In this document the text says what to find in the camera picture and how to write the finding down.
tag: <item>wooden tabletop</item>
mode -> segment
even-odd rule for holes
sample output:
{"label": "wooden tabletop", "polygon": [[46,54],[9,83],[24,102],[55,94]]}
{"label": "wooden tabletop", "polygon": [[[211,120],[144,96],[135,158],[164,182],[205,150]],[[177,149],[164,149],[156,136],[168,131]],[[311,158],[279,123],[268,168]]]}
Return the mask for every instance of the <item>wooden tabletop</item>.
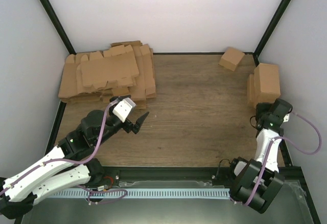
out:
{"label": "wooden tabletop", "polygon": [[[245,55],[235,72],[218,65],[220,55],[155,55],[157,98],[135,121],[150,114],[134,135],[119,131],[99,149],[107,166],[217,166],[221,159],[251,159],[255,109],[246,105],[246,81],[255,68]],[[91,110],[106,104],[67,104],[57,140],[74,130]],[[278,162],[282,164],[281,154]]]}

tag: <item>black metal frame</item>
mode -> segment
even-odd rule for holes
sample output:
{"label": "black metal frame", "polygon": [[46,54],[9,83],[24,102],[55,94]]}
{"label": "black metal frame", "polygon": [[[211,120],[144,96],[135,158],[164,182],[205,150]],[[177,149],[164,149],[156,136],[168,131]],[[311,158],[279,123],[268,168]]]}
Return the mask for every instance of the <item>black metal frame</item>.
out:
{"label": "black metal frame", "polygon": [[[49,0],[40,0],[45,11],[47,12],[50,20],[55,26],[59,36],[61,37],[63,43],[65,44],[67,50],[70,54],[75,54],[75,50],[66,35],[54,9],[52,8]],[[276,28],[279,20],[281,19],[284,11],[286,10],[288,4],[291,0],[282,0],[279,7],[277,8],[267,30],[263,34],[257,48],[254,53],[247,52],[247,54],[253,55],[253,59],[256,65],[259,64],[259,55],[262,52],[264,46],[269,40],[269,37]],[[155,55],[220,55],[223,53],[154,53]],[[56,120],[51,131],[48,146],[46,148],[46,153],[48,153],[54,146],[60,123],[63,117],[65,109],[65,103],[60,103]],[[286,180],[299,180],[302,189],[307,193],[306,201],[310,208],[310,212],[314,223],[320,223],[318,214],[316,212],[314,203],[312,201],[308,186],[306,184],[305,178],[303,176],[300,167],[293,166],[292,160],[290,158],[287,146],[284,141],[280,143],[280,149],[282,151],[283,160],[286,167],[280,167],[280,173],[285,177]],[[118,176],[118,180],[114,180],[116,185],[118,181],[144,181],[144,180],[194,180],[194,181],[212,181],[214,185],[224,185],[225,187],[231,186],[231,181],[229,179],[228,168],[222,167],[219,171],[219,178],[217,180],[212,180],[212,175],[215,175],[217,168],[215,167],[105,167],[106,174],[109,176]],[[15,224],[20,224],[22,218],[18,218]]]}

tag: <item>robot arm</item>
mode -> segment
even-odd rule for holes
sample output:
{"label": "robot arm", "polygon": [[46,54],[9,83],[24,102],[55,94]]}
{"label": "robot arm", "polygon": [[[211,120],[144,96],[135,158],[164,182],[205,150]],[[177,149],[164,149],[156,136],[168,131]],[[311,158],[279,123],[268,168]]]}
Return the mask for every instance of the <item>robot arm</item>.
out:
{"label": "robot arm", "polygon": [[[149,114],[149,112],[144,114],[133,124],[127,119],[127,116],[136,106],[130,96],[114,97],[111,102],[114,105],[109,109],[110,116],[105,122],[101,144],[120,129],[127,133],[132,131],[137,134]],[[80,164],[65,172],[62,171],[74,164],[65,161],[55,161],[48,164],[44,164],[44,162],[50,159],[80,161],[91,155],[98,141],[103,116],[104,112],[101,110],[91,111],[81,120],[76,130],[60,140],[58,145],[42,159],[21,173],[3,179],[2,185],[0,184],[0,192],[6,188],[8,190],[0,196],[0,213],[9,219],[14,219],[26,214],[33,208],[33,205],[38,204],[55,192],[79,184],[99,182],[103,177],[104,170],[97,159],[92,159],[86,164]],[[13,185],[19,177],[25,174],[27,175],[23,179]]]}
{"label": "robot arm", "polygon": [[[277,99],[274,104],[261,103],[256,107],[256,125],[258,143],[255,159],[247,161],[241,157],[233,159],[230,170],[233,176],[233,184],[230,196],[235,201],[247,202],[252,194],[255,183],[264,158],[267,155],[268,145],[275,137],[282,136],[284,130],[281,128],[283,122],[287,122],[292,105]],[[275,198],[282,185],[284,177],[280,175],[277,167],[278,146],[281,139],[273,142],[269,151],[263,177],[249,206],[259,213],[264,213],[272,200]]]}

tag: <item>white wall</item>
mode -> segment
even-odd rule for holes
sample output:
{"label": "white wall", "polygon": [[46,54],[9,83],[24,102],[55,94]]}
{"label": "white wall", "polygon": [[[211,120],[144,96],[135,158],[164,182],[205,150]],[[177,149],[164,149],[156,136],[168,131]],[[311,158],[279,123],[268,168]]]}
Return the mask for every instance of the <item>white wall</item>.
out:
{"label": "white wall", "polygon": [[135,39],[155,52],[251,52],[280,1],[50,0],[77,52]]}
{"label": "white wall", "polygon": [[[259,58],[279,65],[283,98],[322,133],[324,145],[317,155],[306,156],[288,146],[293,162],[303,169],[321,223],[327,223],[326,5],[327,0],[292,0]],[[285,128],[286,136],[301,148],[317,148],[314,130],[298,118],[291,118]]]}
{"label": "white wall", "polygon": [[68,53],[39,0],[0,0],[0,53],[0,176],[9,177],[44,155]]}

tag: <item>flattened cardboard box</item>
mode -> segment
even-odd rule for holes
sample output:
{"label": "flattened cardboard box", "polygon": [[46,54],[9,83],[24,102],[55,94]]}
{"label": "flattened cardboard box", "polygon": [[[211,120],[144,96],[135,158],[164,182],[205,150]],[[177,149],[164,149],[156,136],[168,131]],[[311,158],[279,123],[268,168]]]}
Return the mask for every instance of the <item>flattened cardboard box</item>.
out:
{"label": "flattened cardboard box", "polygon": [[253,107],[254,105],[254,75],[250,74],[247,79],[247,105]]}
{"label": "flattened cardboard box", "polygon": [[258,103],[274,103],[281,96],[277,65],[260,63],[254,69],[254,107]]}
{"label": "flattened cardboard box", "polygon": [[141,42],[140,40],[135,40],[135,41],[125,41],[125,42],[116,42],[116,43],[112,43],[112,44],[111,44],[111,47],[115,47],[115,46],[122,45],[122,44],[123,44],[124,46],[131,45],[132,47],[143,45],[142,42]]}
{"label": "flattened cardboard box", "polygon": [[115,88],[111,90],[112,96],[121,96],[121,95],[129,95],[129,90],[127,87]]}
{"label": "flattened cardboard box", "polygon": [[91,101],[94,101],[95,99],[100,99],[98,95],[88,95],[78,99],[79,94],[97,92],[91,87],[85,88],[81,85],[81,73],[78,69],[81,63],[81,58],[85,55],[88,56],[89,53],[79,53],[76,55],[71,54],[66,58],[58,94],[58,97],[62,99],[63,102],[68,102],[68,98],[73,98],[74,102],[78,102],[79,100],[86,101],[88,97]]}
{"label": "flattened cardboard box", "polygon": [[81,103],[81,102],[97,102],[100,100],[101,93],[82,94],[71,98],[62,98],[63,103]]}
{"label": "flattened cardboard box", "polygon": [[235,49],[233,47],[229,47],[226,52],[222,55],[219,65],[235,71],[237,66],[240,64],[242,58],[244,57],[244,53],[241,52],[238,49]]}
{"label": "flattened cardboard box", "polygon": [[145,96],[145,78],[144,78],[144,65],[143,65],[143,57],[141,54],[140,46],[142,46],[142,43],[137,41],[129,41],[129,42],[119,42],[119,43],[113,43],[111,46],[117,46],[117,45],[132,45],[136,64],[139,70],[139,76],[135,78],[136,86],[129,87],[129,94],[131,95],[132,100],[135,101],[143,101],[146,99]]}
{"label": "flattened cardboard box", "polygon": [[155,79],[154,79],[154,67],[152,61],[152,54],[149,45],[145,44],[140,47],[143,66],[144,66],[144,78],[145,78],[145,95],[149,96],[156,93]]}
{"label": "flattened cardboard box", "polygon": [[109,50],[82,56],[80,64],[82,84],[104,89],[107,83],[117,82],[118,87],[133,86],[132,78],[139,75],[132,46],[115,46]]}
{"label": "flattened cardboard box", "polygon": [[141,53],[140,46],[134,46],[133,47],[136,63],[139,70],[139,76],[135,78],[136,80],[136,86],[129,87],[129,91],[131,94],[132,100],[135,101],[143,101],[146,99],[145,92],[145,77],[144,77],[144,61]]}
{"label": "flattened cardboard box", "polygon": [[[151,61],[152,61],[152,69],[153,69],[153,79],[154,79],[154,83],[155,83],[155,71],[154,71],[154,62],[153,62],[153,49],[150,48],[151,51]],[[156,98],[157,97],[157,91],[155,91],[153,94],[148,94],[147,99],[149,98]]]}
{"label": "flattened cardboard box", "polygon": [[[142,53],[139,53],[139,49],[138,47],[142,46],[142,43],[137,40],[137,41],[130,41],[130,42],[119,42],[119,43],[113,43],[111,44],[111,46],[117,46],[117,45],[124,45],[124,46],[128,46],[128,45],[132,45],[133,46],[133,50],[134,50],[134,54],[135,54],[135,58],[137,61],[137,66],[139,68],[140,71],[140,75],[139,75],[139,81],[136,81],[136,85],[137,87],[130,87],[130,94],[132,95],[132,99],[134,101],[140,101],[140,100],[144,100],[145,98],[155,98],[156,97],[156,91],[155,91],[155,71],[154,71],[154,62],[153,62],[153,49],[150,48],[150,52],[151,52],[151,66],[152,66],[152,70],[150,69],[150,63],[146,62],[144,64],[143,61],[143,57],[141,56]],[[147,47],[142,47],[145,49],[145,54],[147,54]],[[148,94],[146,95],[146,97],[143,96],[143,81],[141,78],[141,68],[140,66],[145,67],[145,71],[143,72],[144,76],[147,76],[147,78],[145,79],[144,77],[144,82],[145,82],[145,88],[146,87],[153,87],[154,84],[154,89],[151,90],[148,89]]]}

